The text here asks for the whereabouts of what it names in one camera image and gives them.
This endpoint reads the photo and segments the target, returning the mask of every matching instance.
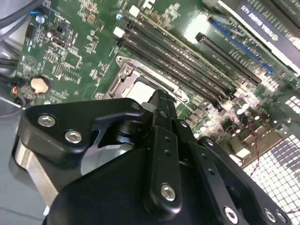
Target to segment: bolt head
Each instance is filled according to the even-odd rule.
[[[280,211],[276,210],[276,214],[279,217],[279,219],[281,219],[282,222],[284,222],[284,223],[287,222],[286,218],[281,214]]]
[[[78,144],[79,142],[81,142],[82,137],[79,132],[70,130],[70,131],[66,132],[65,139],[70,143]]]
[[[161,186],[160,191],[161,191],[162,196],[166,200],[168,200],[170,202],[173,202],[175,200],[176,193],[175,193],[174,189],[171,186],[169,186],[167,184],[164,184],[164,185]]]
[[[270,210],[265,209],[265,210],[264,210],[264,214],[267,216],[267,218],[268,218],[271,222],[276,223],[276,218],[275,218],[275,216],[270,212]]]
[[[224,208],[224,213],[225,213],[225,216],[227,217],[227,219],[229,219],[230,222],[232,222],[233,224],[238,224],[238,222],[239,222],[238,216],[236,215],[236,213],[231,208],[226,206]]]
[[[42,115],[37,119],[39,125],[50,128],[53,127],[56,123],[55,118],[49,115]]]

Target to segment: black mounting arm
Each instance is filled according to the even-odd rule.
[[[93,148],[131,150],[83,175]],[[208,137],[198,142],[158,90],[148,103],[109,99],[29,108],[12,174],[50,206],[44,225],[291,225]]]

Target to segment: ram slot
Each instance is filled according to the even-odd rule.
[[[178,71],[187,75],[195,83],[204,87],[209,92],[213,93],[216,97],[220,97],[221,100],[226,99],[226,95],[224,94],[223,90],[219,89],[217,86],[212,86],[210,81],[206,79],[203,75],[196,72],[194,69],[188,67],[186,64],[181,63],[176,57],[173,57],[170,53],[166,52],[163,48],[158,46],[152,40],[149,40],[146,36],[138,34],[134,30],[131,30],[131,33],[128,36],[128,38],[133,40],[134,42],[140,43],[141,45],[147,47],[149,50],[163,58],[173,67],[175,67]]]
[[[218,100],[210,96],[207,93],[207,90],[199,87],[197,84],[186,80],[186,77],[184,75],[176,71],[174,68],[172,68],[172,66],[164,62],[164,60],[160,57],[156,57],[154,54],[151,54],[148,49],[145,49],[143,46],[140,46],[127,38],[123,38],[121,42],[123,42],[121,45],[127,48],[132,54],[145,61],[145,63],[154,66],[158,72],[164,74],[166,77],[170,76],[173,79],[178,80],[184,86],[190,88],[194,93],[211,102],[215,107],[219,105]]]
[[[148,24],[145,21],[140,22],[135,20],[132,21],[132,25],[134,26],[135,29],[143,33],[152,41],[156,42],[166,51],[171,53],[174,57],[177,57],[179,60],[187,63],[190,67],[197,70],[198,73],[202,74],[208,80],[210,80],[210,82],[214,83],[216,86],[223,89],[226,94],[230,92],[228,90],[228,86],[231,86],[230,82],[225,81],[223,77],[213,72],[206,65],[204,65],[199,60],[197,60],[194,56],[192,56],[192,54],[190,54],[189,52],[187,52],[186,50],[178,46],[174,41],[170,40],[163,34],[159,33],[150,24]]]

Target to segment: blue pcie slot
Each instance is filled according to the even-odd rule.
[[[232,38],[230,36],[230,31],[223,28],[217,21],[211,20],[211,23],[214,25],[215,28],[217,28],[220,32],[222,32],[230,41],[232,41],[234,44],[236,44],[240,49],[242,49],[245,53],[249,54],[253,59],[255,59],[257,62],[259,62],[269,73],[274,73],[274,68],[268,66],[267,63],[262,62],[258,56],[254,55],[247,47],[245,47],[241,42],[238,40]]]

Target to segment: integrated circuit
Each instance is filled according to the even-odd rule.
[[[94,23],[96,20],[96,17],[94,14],[89,14],[88,17],[86,18],[86,21],[89,23]]]
[[[74,55],[70,52],[66,55],[66,58],[65,58],[65,63],[72,66],[73,68],[77,68],[80,61],[81,61],[81,58],[79,56]]]
[[[33,39],[36,32],[37,32],[37,28],[34,25],[29,24],[25,33],[25,37],[29,39]]]

